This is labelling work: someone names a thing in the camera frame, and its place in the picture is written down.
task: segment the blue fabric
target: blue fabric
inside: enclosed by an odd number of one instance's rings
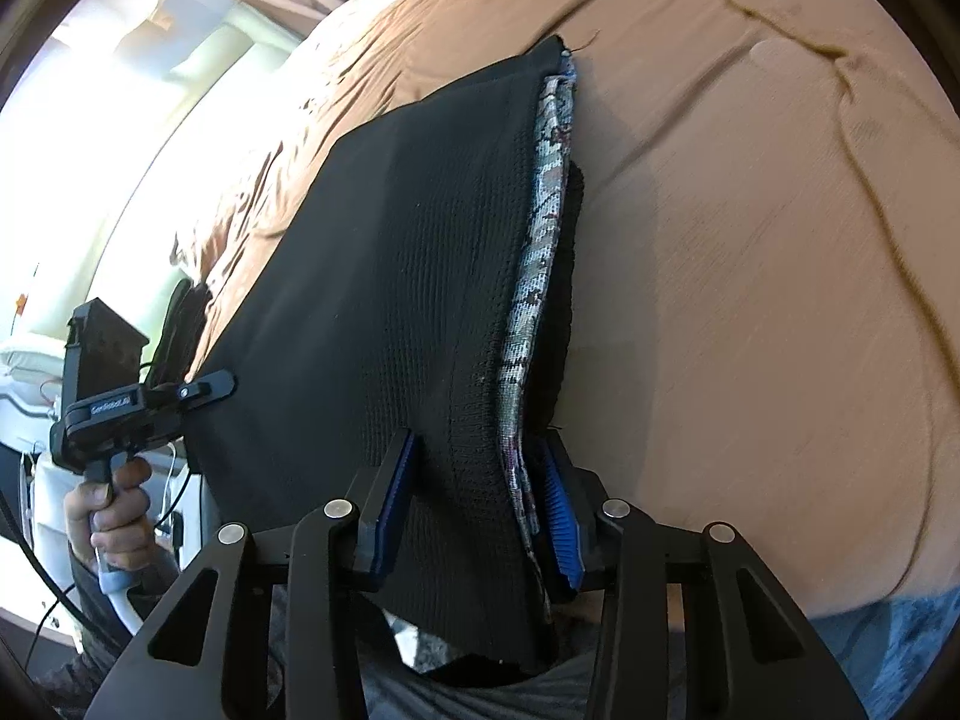
[[[960,617],[960,589],[814,621],[870,715],[890,720],[933,663]]]

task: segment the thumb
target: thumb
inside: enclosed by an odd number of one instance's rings
[[[67,538],[73,554],[88,566],[94,559],[90,546],[90,514],[104,509],[109,502],[109,485],[93,482],[83,482],[64,496]]]

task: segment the silver screw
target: silver screw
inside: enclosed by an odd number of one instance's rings
[[[707,532],[710,534],[710,538],[714,541],[719,541],[721,544],[728,544],[736,538],[736,531],[725,522],[710,525],[710,529]]]
[[[323,507],[323,513],[330,519],[343,519],[353,511],[353,504],[343,498],[334,498]]]
[[[221,544],[235,544],[244,537],[246,532],[243,525],[232,522],[220,528],[220,532],[217,533],[217,538],[219,538]]]
[[[619,498],[611,498],[608,501],[604,501],[603,513],[606,514],[607,517],[621,519],[622,517],[627,517],[627,514],[630,514],[630,504],[626,501],[621,501]]]

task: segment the dark sleeve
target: dark sleeve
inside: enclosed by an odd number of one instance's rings
[[[70,562],[83,613],[126,647],[131,639],[130,633],[114,613],[109,598],[100,592],[96,575],[72,554]],[[137,595],[131,591],[131,601],[138,613],[150,613],[166,586],[169,586],[167,577],[161,577],[161,573],[163,572],[147,569],[144,574],[145,591]],[[116,661],[114,654],[96,640],[96,637],[87,631],[83,631],[81,636],[83,653],[37,680],[37,686],[44,697],[66,720],[83,720],[83,714],[90,706],[94,694],[100,689],[107,672]]]

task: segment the bed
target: bed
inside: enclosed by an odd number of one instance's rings
[[[555,423],[659,521],[736,523],[890,717],[957,620],[960,122],[873,0],[347,2],[178,222],[194,370],[340,135],[554,32],[586,180]]]

